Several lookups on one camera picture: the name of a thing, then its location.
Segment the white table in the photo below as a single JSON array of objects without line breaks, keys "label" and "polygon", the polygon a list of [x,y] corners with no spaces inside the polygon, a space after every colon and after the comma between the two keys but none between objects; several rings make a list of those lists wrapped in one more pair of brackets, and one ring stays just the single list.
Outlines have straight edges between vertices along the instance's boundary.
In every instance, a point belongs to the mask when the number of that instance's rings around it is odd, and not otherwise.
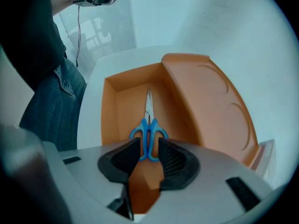
[{"label": "white table", "polygon": [[161,62],[167,53],[196,53],[194,48],[154,46],[114,53],[100,58],[88,81],[78,122],[78,149],[102,145],[101,106],[104,80],[126,70]]}]

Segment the orange box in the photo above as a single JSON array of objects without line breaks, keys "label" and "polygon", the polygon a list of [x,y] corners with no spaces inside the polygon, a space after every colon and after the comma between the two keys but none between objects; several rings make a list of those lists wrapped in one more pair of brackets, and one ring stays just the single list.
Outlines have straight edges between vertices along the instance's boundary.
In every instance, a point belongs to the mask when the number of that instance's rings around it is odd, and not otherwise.
[{"label": "orange box", "polygon": [[[103,145],[126,140],[140,125],[148,88],[155,118],[169,138],[224,152],[251,166],[259,146],[250,114],[226,75],[202,55],[167,54],[161,63],[107,77],[101,109]],[[155,136],[154,157],[158,137],[162,135]],[[138,162],[129,179],[135,214],[147,212],[158,199],[163,179],[161,163]]]}]

